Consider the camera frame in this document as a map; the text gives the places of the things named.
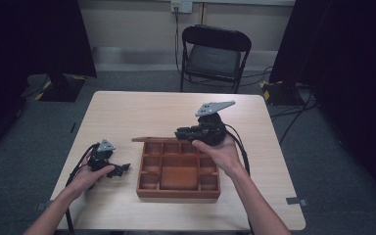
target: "wall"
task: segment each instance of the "wall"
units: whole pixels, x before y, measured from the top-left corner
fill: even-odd
[[[86,0],[79,4],[92,47],[153,49],[172,55],[176,23],[169,1]],[[249,61],[254,62],[248,65],[270,66],[292,8],[291,4],[194,2],[192,14],[179,14],[179,34],[186,26],[200,23],[243,31],[253,43]]]

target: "table top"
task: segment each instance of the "table top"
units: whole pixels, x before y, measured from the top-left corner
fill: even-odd
[[[177,127],[197,125],[195,113],[208,102],[234,100],[219,111],[239,132],[248,153],[251,177],[290,230],[306,226],[267,108],[258,95],[96,92],[75,137],[51,199],[66,185],[83,153],[108,139],[116,149],[110,162],[131,164],[122,177],[105,178],[70,206],[75,229],[131,231],[245,231],[246,212],[230,178],[220,171],[221,195],[211,199],[143,199],[136,194],[143,143],[134,137],[174,137]],[[62,219],[59,229],[67,229]]]

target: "forearm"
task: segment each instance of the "forearm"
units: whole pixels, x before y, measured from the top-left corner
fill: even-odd
[[[242,167],[236,169],[230,177],[255,234],[290,234],[284,222],[267,203],[256,184]]]
[[[54,234],[74,197],[75,195],[71,189],[64,189],[51,203],[50,207],[26,230],[24,235]]]

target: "wooden tray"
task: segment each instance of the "wooden tray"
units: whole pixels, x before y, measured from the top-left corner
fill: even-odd
[[[140,198],[219,197],[218,167],[190,142],[156,137],[132,141],[145,142],[136,188]]]

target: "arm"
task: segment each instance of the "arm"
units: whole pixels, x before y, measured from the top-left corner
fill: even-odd
[[[87,158],[84,158],[82,167],[74,180],[63,189],[56,199],[51,203],[45,212],[39,216],[32,225],[26,230],[24,235],[27,234],[54,234],[58,224],[63,218],[72,201],[77,199],[82,192],[90,188],[97,182],[103,175],[109,173],[114,166],[108,165],[98,171],[91,171],[87,164]]]
[[[291,234],[243,168],[235,142],[231,137],[227,135],[224,141],[215,147],[199,140],[194,140],[192,145],[210,155],[215,164],[231,178],[255,234]]]

